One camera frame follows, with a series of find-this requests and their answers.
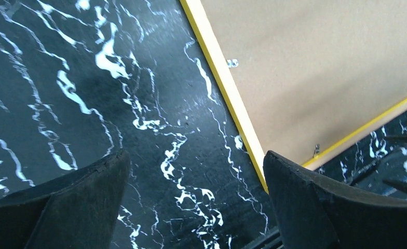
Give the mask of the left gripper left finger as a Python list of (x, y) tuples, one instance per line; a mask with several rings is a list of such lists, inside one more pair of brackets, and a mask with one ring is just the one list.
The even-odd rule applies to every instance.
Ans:
[(130, 169), (122, 149), (0, 198), (0, 248), (109, 248)]

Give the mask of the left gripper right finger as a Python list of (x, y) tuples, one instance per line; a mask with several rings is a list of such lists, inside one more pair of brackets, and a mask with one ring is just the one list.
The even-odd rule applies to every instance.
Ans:
[(348, 186), (271, 150), (263, 171), (284, 248), (407, 248), (407, 200)]

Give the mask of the brown backing board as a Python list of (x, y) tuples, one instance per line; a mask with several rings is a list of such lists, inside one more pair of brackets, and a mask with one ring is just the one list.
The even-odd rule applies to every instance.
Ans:
[(203, 1), (262, 148), (302, 164), (407, 97), (407, 1)]

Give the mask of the yellow wooden picture frame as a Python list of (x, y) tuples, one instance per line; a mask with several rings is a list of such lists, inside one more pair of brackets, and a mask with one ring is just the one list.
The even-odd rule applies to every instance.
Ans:
[[(188, 21), (190, 22), (194, 34), (197, 37), (207, 63), (211, 68), (218, 88), (220, 89), (221, 95), (223, 96), (236, 128), (239, 131), (243, 144), (248, 151), (259, 180), (264, 190), (267, 190), (268, 188), (263, 173), (263, 158), (265, 153), (263, 152), (260, 141), (253, 128), (250, 117), (228, 68), (228, 64), (213, 32), (204, 7), (201, 1), (181, 0), (180, 3)], [(321, 153), (315, 154), (302, 166), (312, 171), (320, 168), (332, 158), (367, 136), (371, 131), (390, 122), (406, 110), (407, 97), (359, 127), (357, 130), (343, 137), (329, 148), (323, 150)]]

